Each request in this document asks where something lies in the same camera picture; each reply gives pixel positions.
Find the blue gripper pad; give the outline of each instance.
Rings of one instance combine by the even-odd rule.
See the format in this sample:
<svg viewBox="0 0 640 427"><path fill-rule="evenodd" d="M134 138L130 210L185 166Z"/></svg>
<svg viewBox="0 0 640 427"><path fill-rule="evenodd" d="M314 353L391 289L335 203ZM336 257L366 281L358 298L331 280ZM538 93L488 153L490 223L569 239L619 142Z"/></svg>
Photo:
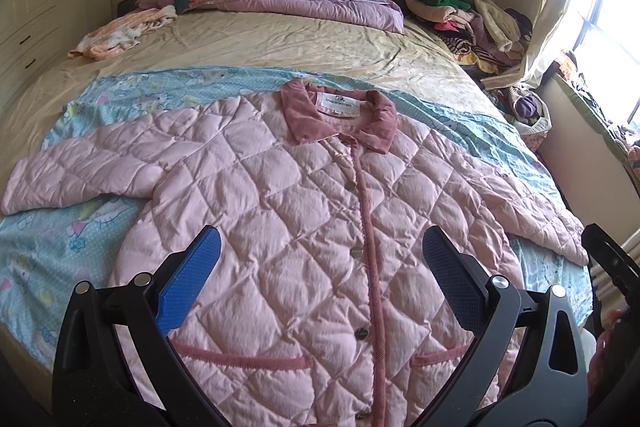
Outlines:
<svg viewBox="0 0 640 427"><path fill-rule="evenodd" d="M187 247L186 257L158 296L156 321L162 334L179 328L187 317L209 274L220 259L218 230L205 227Z"/></svg>
<svg viewBox="0 0 640 427"><path fill-rule="evenodd" d="M424 232L422 255L460 326L479 336L486 326L489 277L478 261L460 254L440 227Z"/></svg>

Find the jacket sleeve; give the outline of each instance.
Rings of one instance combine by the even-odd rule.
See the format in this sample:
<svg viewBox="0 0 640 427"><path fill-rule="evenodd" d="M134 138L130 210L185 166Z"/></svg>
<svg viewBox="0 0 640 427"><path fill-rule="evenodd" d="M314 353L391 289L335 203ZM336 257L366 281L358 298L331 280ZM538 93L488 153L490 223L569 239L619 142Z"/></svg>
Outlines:
<svg viewBox="0 0 640 427"><path fill-rule="evenodd" d="M1 210L9 215L61 208L100 194L151 198L178 161L203 147L233 118L238 100L114 123L20 160Z"/></svg>
<svg viewBox="0 0 640 427"><path fill-rule="evenodd" d="M438 135L436 139L446 148L445 137ZM571 211L547 195L531 190L505 169L473 158L457 145L455 148L452 162L456 170L463 174L506 233L529 239L572 263L587 265L589 258L580 243L584 227Z"/></svg>

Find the clothing label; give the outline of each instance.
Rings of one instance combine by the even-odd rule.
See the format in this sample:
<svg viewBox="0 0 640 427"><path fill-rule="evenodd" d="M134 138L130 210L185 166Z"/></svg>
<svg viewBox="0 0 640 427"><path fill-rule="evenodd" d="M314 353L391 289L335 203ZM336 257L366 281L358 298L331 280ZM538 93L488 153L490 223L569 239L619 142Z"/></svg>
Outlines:
<svg viewBox="0 0 640 427"><path fill-rule="evenodd" d="M360 102L340 94L319 92L317 105L325 114L343 118L357 118L360 116Z"/></svg>

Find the towel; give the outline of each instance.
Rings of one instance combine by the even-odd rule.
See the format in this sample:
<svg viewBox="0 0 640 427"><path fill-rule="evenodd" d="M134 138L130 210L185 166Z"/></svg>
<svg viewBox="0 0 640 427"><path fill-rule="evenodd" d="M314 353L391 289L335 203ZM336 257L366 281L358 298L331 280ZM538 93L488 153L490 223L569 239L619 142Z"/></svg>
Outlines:
<svg viewBox="0 0 640 427"><path fill-rule="evenodd" d="M162 9L151 8L128 13L85 35L79 44L68 52L67 57L84 55L93 60L116 57L136 44L140 44L138 40L140 35L154 32L175 21L176 18L175 8L171 5Z"/></svg>

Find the pink blanket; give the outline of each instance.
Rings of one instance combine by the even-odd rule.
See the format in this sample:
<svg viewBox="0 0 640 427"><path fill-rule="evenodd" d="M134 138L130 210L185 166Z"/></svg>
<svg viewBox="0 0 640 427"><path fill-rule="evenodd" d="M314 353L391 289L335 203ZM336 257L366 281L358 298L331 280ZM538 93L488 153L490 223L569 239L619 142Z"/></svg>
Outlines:
<svg viewBox="0 0 640 427"><path fill-rule="evenodd" d="M163 7L174 0L137 0L140 8ZM205 0L193 8L233 12L282 13L404 32L404 17L389 0Z"/></svg>

